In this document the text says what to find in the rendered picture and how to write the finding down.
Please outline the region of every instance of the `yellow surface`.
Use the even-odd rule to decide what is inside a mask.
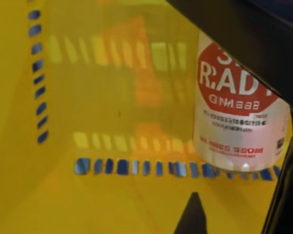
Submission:
[[[33,9],[40,19],[28,19]],[[36,23],[42,33],[30,38]],[[200,163],[197,35],[163,0],[0,0],[0,234],[171,234],[196,191],[209,233],[260,233],[275,180],[167,172],[168,161]],[[35,42],[43,52],[33,56]],[[38,130],[43,101],[49,120]],[[160,160],[164,176],[75,175],[79,157],[91,170],[96,158]]]

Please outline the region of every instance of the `black object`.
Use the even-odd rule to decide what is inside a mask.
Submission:
[[[198,193],[192,193],[174,234],[206,234],[206,216]]]
[[[293,115],[293,0],[167,1],[290,104]],[[262,233],[293,234],[293,138]]]

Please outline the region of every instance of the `red logo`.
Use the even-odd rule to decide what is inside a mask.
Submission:
[[[206,104],[226,114],[259,113],[278,99],[215,43],[198,59],[197,82]]]

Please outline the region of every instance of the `cylindrical container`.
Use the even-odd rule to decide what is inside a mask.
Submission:
[[[289,105],[200,33],[194,145],[220,169],[253,172],[281,156]]]

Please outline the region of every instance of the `can label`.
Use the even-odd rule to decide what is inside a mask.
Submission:
[[[281,156],[290,107],[200,33],[194,144],[231,171],[258,171]]]

